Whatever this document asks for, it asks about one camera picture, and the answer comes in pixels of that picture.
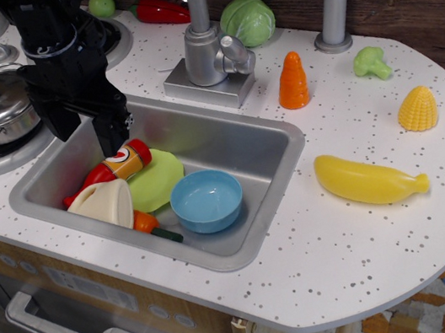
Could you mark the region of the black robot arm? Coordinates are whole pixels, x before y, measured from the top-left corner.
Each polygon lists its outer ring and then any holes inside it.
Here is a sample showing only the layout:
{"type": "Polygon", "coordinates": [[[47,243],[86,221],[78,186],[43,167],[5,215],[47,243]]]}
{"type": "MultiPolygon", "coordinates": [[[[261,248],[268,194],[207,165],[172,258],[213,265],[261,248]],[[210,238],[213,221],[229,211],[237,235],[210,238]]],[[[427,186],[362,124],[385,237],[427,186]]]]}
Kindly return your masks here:
{"type": "Polygon", "coordinates": [[[125,95],[106,77],[105,28],[81,2],[0,0],[0,12],[30,59],[17,73],[50,132],[65,142],[87,115],[104,156],[115,156],[129,138],[131,115],[125,95]]]}

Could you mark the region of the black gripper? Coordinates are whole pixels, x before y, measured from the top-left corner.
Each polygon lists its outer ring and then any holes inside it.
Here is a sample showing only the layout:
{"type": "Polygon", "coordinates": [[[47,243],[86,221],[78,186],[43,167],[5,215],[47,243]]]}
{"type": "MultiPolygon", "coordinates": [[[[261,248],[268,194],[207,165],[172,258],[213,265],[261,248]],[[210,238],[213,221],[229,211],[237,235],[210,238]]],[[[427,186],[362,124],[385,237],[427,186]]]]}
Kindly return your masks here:
{"type": "Polygon", "coordinates": [[[126,96],[106,77],[99,36],[29,47],[24,53],[29,64],[18,74],[50,132],[66,142],[79,127],[80,115],[91,116],[102,153],[115,156],[130,138],[133,120],[126,96]]]}

